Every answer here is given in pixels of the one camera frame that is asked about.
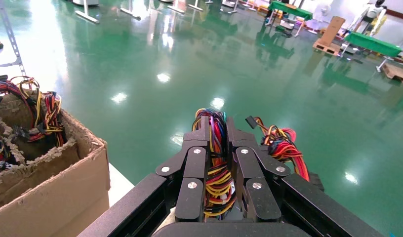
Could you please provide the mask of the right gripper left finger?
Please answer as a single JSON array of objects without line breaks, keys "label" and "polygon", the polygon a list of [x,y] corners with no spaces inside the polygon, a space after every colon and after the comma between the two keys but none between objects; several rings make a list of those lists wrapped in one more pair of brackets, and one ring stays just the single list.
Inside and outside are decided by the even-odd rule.
[{"label": "right gripper left finger", "polygon": [[201,128],[184,134],[181,150],[156,168],[167,179],[167,209],[175,206],[176,222],[202,222],[205,182],[209,169],[209,122],[201,117]]}]

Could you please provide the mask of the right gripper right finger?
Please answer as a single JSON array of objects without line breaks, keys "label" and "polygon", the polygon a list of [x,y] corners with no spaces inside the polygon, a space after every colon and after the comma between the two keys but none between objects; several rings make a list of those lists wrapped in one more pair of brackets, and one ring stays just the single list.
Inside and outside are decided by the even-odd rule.
[{"label": "right gripper right finger", "polygon": [[253,222],[279,222],[282,217],[281,178],[290,168],[258,145],[253,134],[236,128],[232,117],[226,121],[227,152],[236,197],[244,218]]}]

